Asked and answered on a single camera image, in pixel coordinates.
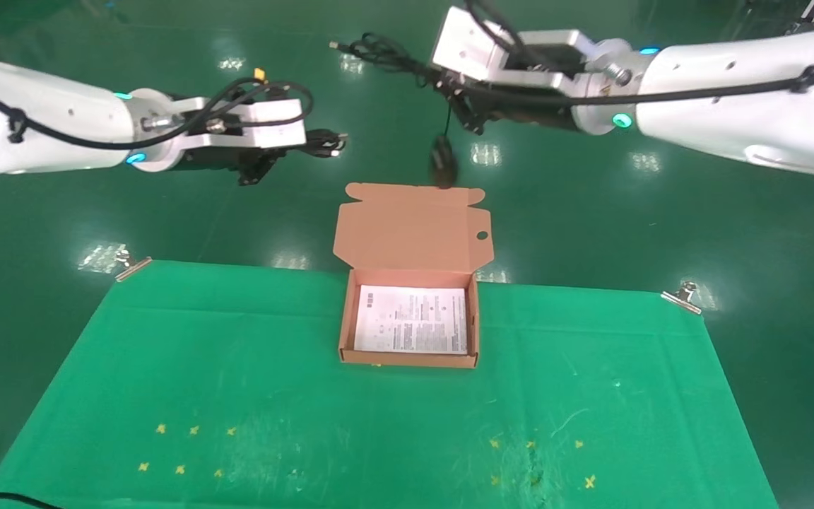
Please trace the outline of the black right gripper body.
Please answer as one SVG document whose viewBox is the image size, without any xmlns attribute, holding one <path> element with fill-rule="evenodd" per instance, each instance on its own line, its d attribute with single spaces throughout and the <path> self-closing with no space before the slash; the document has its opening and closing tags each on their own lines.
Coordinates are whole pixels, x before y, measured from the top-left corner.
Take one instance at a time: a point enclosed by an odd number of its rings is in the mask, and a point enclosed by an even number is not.
<svg viewBox="0 0 814 509">
<path fill-rule="evenodd" d="M 524 88 L 491 83 L 466 84 L 465 98 L 449 98 L 450 110 L 459 123 L 459 106 L 472 105 L 487 110 L 487 123 L 509 120 L 520 124 L 534 124 L 551 129 L 581 132 L 572 107 L 558 104 L 562 94 L 555 90 Z"/>
</svg>

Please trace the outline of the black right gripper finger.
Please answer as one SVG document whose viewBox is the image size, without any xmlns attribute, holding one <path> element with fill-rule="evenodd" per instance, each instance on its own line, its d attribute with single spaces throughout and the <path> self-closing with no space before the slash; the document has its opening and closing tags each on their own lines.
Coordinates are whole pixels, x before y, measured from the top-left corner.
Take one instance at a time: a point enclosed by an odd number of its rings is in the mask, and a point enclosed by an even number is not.
<svg viewBox="0 0 814 509">
<path fill-rule="evenodd" d="M 463 129 L 472 134 L 481 136 L 485 132 L 487 123 L 487 110 L 484 107 L 472 105 L 459 106 L 459 123 Z"/>
<path fill-rule="evenodd" d="M 465 98 L 466 79 L 459 72 L 439 69 L 437 76 L 437 93 L 443 98 Z"/>
</svg>

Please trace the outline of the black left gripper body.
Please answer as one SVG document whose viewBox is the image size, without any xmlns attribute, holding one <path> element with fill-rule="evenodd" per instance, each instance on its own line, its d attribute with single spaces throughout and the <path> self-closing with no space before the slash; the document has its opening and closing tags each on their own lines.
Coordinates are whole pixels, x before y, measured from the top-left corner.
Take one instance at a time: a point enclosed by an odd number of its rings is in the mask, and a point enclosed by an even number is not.
<svg viewBox="0 0 814 509">
<path fill-rule="evenodd" d="M 185 151 L 179 170 L 229 170 L 239 186 L 255 186 L 283 157 L 285 148 L 203 147 Z"/>
</svg>

